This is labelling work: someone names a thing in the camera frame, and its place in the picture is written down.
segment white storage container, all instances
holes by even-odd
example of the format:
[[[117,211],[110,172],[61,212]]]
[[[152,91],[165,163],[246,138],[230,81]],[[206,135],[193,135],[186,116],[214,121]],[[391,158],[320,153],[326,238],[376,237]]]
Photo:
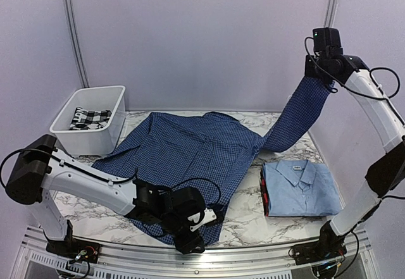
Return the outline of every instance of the white storage container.
[[[76,91],[52,123],[49,131],[72,156],[105,156],[113,152],[125,120],[124,86],[106,86]],[[111,118],[104,128],[69,130],[77,107],[89,111],[110,110]]]

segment light blue shirt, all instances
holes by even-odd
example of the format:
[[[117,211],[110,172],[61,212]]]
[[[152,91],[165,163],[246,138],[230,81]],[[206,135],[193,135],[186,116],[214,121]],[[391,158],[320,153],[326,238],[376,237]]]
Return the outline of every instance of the light blue shirt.
[[[327,166],[308,160],[265,163],[269,216],[328,216],[342,208]]]

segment shirt collar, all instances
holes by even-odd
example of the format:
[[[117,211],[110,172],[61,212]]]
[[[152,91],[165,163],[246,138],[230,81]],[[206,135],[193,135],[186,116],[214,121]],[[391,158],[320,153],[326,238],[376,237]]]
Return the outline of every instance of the shirt collar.
[[[301,179],[296,175],[292,167],[295,166],[293,161],[281,160],[278,162],[276,170],[283,175],[293,186],[297,186],[298,183],[304,182],[306,184],[312,185],[315,179],[316,168],[309,160],[305,160],[304,172],[302,173]]]

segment gray wall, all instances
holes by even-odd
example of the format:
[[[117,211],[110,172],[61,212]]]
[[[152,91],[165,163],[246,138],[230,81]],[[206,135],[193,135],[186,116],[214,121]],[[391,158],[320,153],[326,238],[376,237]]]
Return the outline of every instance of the gray wall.
[[[92,86],[130,109],[278,110],[327,0],[74,0]]]
[[[80,86],[62,0],[0,0],[0,159],[48,128]],[[10,162],[3,171],[7,179]],[[0,189],[0,277],[8,278],[26,209]]]
[[[340,0],[335,27],[346,54],[355,54],[369,67],[395,69],[405,76],[405,0]],[[396,81],[385,73],[375,74],[387,92]],[[393,102],[405,116],[405,88]],[[371,123],[354,99],[341,89],[327,101],[312,134],[332,170],[339,189],[350,201],[364,181],[368,167],[384,155]],[[405,182],[393,192],[405,195]],[[405,273],[405,205],[386,201],[369,220],[366,229],[382,278],[403,278]]]

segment marble table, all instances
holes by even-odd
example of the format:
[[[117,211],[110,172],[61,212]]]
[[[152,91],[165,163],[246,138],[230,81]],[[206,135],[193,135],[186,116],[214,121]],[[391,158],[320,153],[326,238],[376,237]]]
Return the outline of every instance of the marble table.
[[[122,141],[150,112],[129,112],[121,133]],[[172,111],[175,115],[203,115],[200,111]],[[264,135],[276,122],[279,113],[226,112],[238,119],[252,131]],[[80,157],[79,161],[92,164],[98,157]],[[264,162],[280,159],[308,159],[322,162],[311,137],[305,134],[293,147],[283,153],[261,152],[253,161],[247,175],[240,183],[230,201],[218,243],[211,247],[240,247],[261,244],[290,242],[315,237],[326,218],[269,218],[263,214],[259,177]],[[124,217],[108,208],[77,198],[57,193],[56,204],[62,214],[73,223],[76,236],[122,244],[169,245],[146,235]]]

